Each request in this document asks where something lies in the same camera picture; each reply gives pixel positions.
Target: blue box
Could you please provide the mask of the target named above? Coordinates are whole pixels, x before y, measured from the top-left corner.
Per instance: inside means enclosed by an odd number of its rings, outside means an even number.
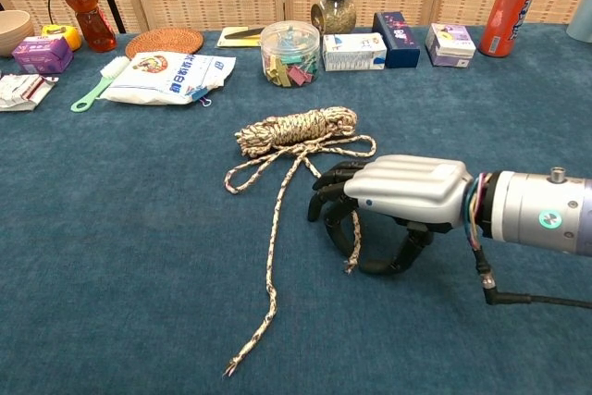
[[[386,68],[415,68],[419,44],[399,11],[375,13],[372,32],[379,32],[387,46]]]

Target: white robotic hand cover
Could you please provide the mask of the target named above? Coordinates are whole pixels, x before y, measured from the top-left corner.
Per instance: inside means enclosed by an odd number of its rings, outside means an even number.
[[[462,197],[471,179],[461,161],[393,154],[357,171],[343,190],[373,212],[458,227]]]
[[[190,104],[223,86],[235,62],[235,57],[138,53],[101,98],[137,105]]]

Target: black robotic finger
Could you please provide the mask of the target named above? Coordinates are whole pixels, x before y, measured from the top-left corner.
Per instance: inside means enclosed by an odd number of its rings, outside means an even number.
[[[356,208],[358,208],[357,200],[342,196],[325,213],[325,227],[327,227],[329,237],[339,251],[348,257],[353,252],[353,243],[343,233],[341,220]]]
[[[415,223],[413,228],[407,228],[408,234],[403,241],[395,259],[390,263],[388,273],[402,273],[413,265],[426,246],[432,243],[434,233],[425,225]]]
[[[348,179],[353,178],[353,175],[359,171],[359,169],[342,169],[339,168],[337,170],[329,170],[326,171],[321,175],[319,179],[313,184],[313,190],[319,190],[322,187],[325,187],[329,184],[337,184],[340,182],[345,182]]]
[[[308,220],[310,222],[316,221],[321,215],[323,204],[327,201],[337,201],[343,194],[343,184],[330,184],[322,187],[311,198],[308,204]]]
[[[361,170],[364,168],[370,161],[342,161],[334,165],[331,170]]]
[[[391,264],[388,260],[368,259],[358,266],[362,272],[368,275],[392,275],[394,272]]]

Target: blue carpet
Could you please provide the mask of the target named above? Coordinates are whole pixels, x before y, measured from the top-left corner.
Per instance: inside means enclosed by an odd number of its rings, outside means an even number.
[[[478,42],[482,29],[470,32]],[[237,57],[209,108],[98,101],[71,113],[130,37],[115,53],[79,50],[34,112],[0,115],[0,393],[592,393],[592,311],[486,305],[461,230],[402,276],[348,276],[323,224],[306,220],[303,168],[279,226],[277,317],[222,377],[267,310],[272,210],[291,162],[231,195],[235,131],[345,105],[379,154],[590,178],[592,45],[526,24],[511,56],[475,54],[468,69],[433,68],[422,51],[416,69],[280,89],[258,49],[217,50],[206,33],[201,54]],[[402,228],[363,217],[366,254],[392,255]],[[592,300],[591,258],[485,246],[501,290]]]

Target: braided rope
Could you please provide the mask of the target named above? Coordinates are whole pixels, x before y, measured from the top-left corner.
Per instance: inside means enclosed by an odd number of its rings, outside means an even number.
[[[249,339],[240,352],[229,361],[224,375],[231,376],[234,373],[239,363],[263,336],[278,311],[278,293],[272,280],[272,266],[274,250],[276,247],[276,236],[278,234],[279,212],[281,210],[284,193],[290,184],[294,172],[298,169],[301,163],[304,163],[313,175],[317,178],[321,176],[315,166],[308,159],[308,154],[334,153],[353,157],[373,156],[376,152],[376,141],[370,136],[356,136],[356,123],[357,116],[353,111],[345,107],[335,106],[325,109],[311,110],[298,115],[269,117],[263,122],[252,124],[235,134],[242,154],[248,155],[253,159],[232,168],[226,174],[224,185],[226,186],[226,189],[233,194],[237,194],[251,187],[261,177],[263,172],[280,156],[291,154],[296,156],[296,159],[288,170],[288,173],[286,173],[286,177],[281,182],[279,192],[277,193],[276,206],[274,207],[265,272],[265,288],[269,294],[269,310],[267,311],[267,314],[265,314],[261,326],[255,330],[251,339]],[[333,146],[357,141],[369,142],[370,149],[367,152],[355,152]],[[244,168],[257,165],[259,166],[257,170],[244,183],[237,187],[230,184],[230,180],[235,173]],[[351,216],[354,226],[354,249],[347,262],[346,271],[348,273],[356,266],[361,248],[360,221],[356,212],[352,212]]]

